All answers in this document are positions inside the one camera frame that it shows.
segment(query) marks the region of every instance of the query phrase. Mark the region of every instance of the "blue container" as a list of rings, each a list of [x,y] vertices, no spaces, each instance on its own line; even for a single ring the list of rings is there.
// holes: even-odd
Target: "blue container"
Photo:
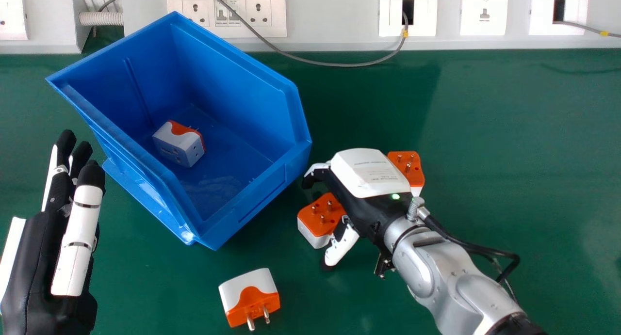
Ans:
[[[95,133],[105,171],[188,245],[218,249],[308,162],[295,85],[178,13],[47,80]],[[189,169],[151,140],[169,119],[204,138]]]

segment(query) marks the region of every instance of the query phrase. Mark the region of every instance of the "robotic hand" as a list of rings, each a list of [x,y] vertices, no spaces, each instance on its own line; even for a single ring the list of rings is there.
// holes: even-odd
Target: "robotic hand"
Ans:
[[[327,203],[320,204],[320,198],[298,215],[299,230],[313,247],[328,245],[323,267],[332,269],[360,237],[367,238],[380,251],[375,274],[384,278],[385,271],[396,270],[414,299],[431,311],[443,335],[544,335],[500,285],[519,264],[519,256],[448,233],[417,197],[422,185],[412,182],[412,163],[401,162],[397,153],[391,160],[378,150],[349,149],[314,164],[305,174],[305,189],[324,182],[331,192],[324,194],[331,196]],[[410,157],[417,159],[417,154]],[[397,165],[404,165],[403,170]],[[325,206],[328,210],[319,211]],[[468,253],[492,262],[494,256],[513,261],[493,280],[476,268]]]
[[[106,176],[89,160],[91,145],[75,143],[65,130],[54,144],[40,213],[13,220],[0,263],[5,335],[88,335],[95,326],[91,254]]]

